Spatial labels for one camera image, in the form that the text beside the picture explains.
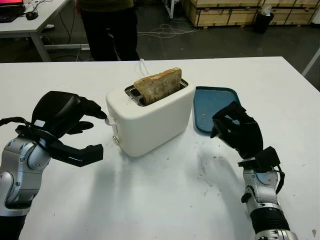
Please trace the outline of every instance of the gray floor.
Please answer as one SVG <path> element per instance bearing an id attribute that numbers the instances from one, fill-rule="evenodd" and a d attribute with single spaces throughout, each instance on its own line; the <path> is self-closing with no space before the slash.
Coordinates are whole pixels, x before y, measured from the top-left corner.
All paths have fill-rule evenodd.
<path id="1" fill-rule="evenodd" d="M 169 24 L 172 28 L 185 31 L 194 29 L 182 15 L 169 20 L 168 13 L 160 2 L 148 2 L 137 7 L 139 32 L 149 32 L 159 28 L 161 24 Z M 61 11 L 61 16 L 70 30 L 73 22 L 73 1 Z M 55 25 L 55 29 L 45 32 L 46 36 L 54 44 L 66 44 L 68 34 L 59 16 L 57 15 L 51 23 Z M 273 26 L 263 35 L 252 32 L 252 28 L 246 26 L 211 27 L 192 33 L 161 36 L 170 38 L 150 35 L 138 37 L 137 51 L 141 58 L 170 60 L 283 56 L 301 73 L 320 46 L 320 29 L 308 26 Z M 87 43 L 81 19 L 77 15 L 70 43 Z M 0 63 L 41 62 L 36 49 L 25 38 L 0 39 L 0 48 Z M 78 50 L 52 50 L 49 54 L 53 61 L 68 62 L 77 59 Z M 80 51 L 79 61 L 92 61 L 90 51 Z M 320 90 L 320 59 L 306 78 Z"/>

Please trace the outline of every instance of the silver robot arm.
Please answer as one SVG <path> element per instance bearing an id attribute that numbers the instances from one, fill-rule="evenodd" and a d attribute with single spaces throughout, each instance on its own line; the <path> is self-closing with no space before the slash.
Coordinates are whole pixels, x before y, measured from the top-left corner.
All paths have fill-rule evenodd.
<path id="1" fill-rule="evenodd" d="M 5 239 L 18 239 L 50 159 L 34 141 L 22 136 L 4 147 L 0 166 L 0 234 Z"/>
<path id="2" fill-rule="evenodd" d="M 241 201 L 246 203 L 251 217 L 256 233 L 254 240 L 298 240 L 297 235 L 290 231 L 278 203 L 277 172 L 259 173 L 253 169 L 244 169 L 243 178 L 246 188 Z"/>
<path id="3" fill-rule="evenodd" d="M 94 126 L 80 121 L 84 115 L 107 118 L 93 101 L 73 93 L 50 91 L 36 105 L 31 122 L 22 117 L 0 120 L 0 126 L 11 122 L 24 124 L 16 128 L 18 137 L 4 147 L 1 156 L 0 239 L 19 239 L 51 158 L 77 167 L 103 159 L 101 144 L 76 149 L 59 141 L 65 134 L 80 134 Z"/>
<path id="4" fill-rule="evenodd" d="M 212 119 L 210 137 L 218 136 L 243 158 L 238 162 L 239 167 L 243 167 L 245 182 L 241 202 L 246 203 L 251 217 L 254 240 L 298 240 L 290 231 L 277 198 L 285 174 L 276 150 L 272 147 L 263 149 L 258 123 L 236 102 L 217 112 Z"/>

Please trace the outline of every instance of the toaster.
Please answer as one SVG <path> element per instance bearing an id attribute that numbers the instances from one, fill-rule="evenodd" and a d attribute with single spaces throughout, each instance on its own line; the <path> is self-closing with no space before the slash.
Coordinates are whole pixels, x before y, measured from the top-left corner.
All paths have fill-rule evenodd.
<path id="1" fill-rule="evenodd" d="M 112 126 L 113 140 L 129 156 L 150 152 L 183 132 L 189 122 L 195 86 L 183 79 L 177 92 L 144 105 L 133 86 L 121 86 L 109 92 L 106 123 Z"/>

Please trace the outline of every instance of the shoe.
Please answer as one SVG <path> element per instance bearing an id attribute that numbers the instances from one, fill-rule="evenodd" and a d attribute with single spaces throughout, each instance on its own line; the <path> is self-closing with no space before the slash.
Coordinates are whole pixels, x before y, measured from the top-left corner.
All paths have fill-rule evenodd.
<path id="1" fill-rule="evenodd" d="M 47 26 L 44 27 L 43 31 L 49 31 L 55 29 L 55 25 L 53 24 L 48 24 Z"/>

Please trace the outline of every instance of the black trash bin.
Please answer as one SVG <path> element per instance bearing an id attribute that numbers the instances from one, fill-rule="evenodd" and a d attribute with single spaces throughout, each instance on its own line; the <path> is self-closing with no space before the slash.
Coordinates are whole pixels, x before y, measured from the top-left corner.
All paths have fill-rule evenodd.
<path id="1" fill-rule="evenodd" d="M 253 31 L 257 34 L 264 34 L 271 22 L 274 19 L 274 14 L 271 12 L 270 16 L 265 16 L 261 13 L 258 13 L 253 25 Z"/>

